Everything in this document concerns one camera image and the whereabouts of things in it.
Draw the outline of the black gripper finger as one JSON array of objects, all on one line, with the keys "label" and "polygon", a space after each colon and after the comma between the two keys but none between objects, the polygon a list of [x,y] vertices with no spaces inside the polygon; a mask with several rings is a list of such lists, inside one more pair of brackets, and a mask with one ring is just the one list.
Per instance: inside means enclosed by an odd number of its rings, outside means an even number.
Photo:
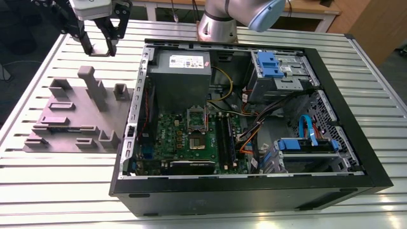
[{"label": "black gripper finger", "polygon": [[71,2],[68,0],[32,0],[31,3],[60,33],[69,34],[80,42],[84,53],[91,55],[93,48],[84,30],[84,22],[76,17]]},{"label": "black gripper finger", "polygon": [[[124,38],[127,25],[131,16],[131,1],[129,0],[112,0],[107,7],[107,12],[103,17],[95,19],[95,24],[101,30],[105,37],[108,53],[107,56],[116,55],[116,45],[119,39]],[[113,26],[111,21],[111,15],[115,14],[119,17],[119,24]]]}]

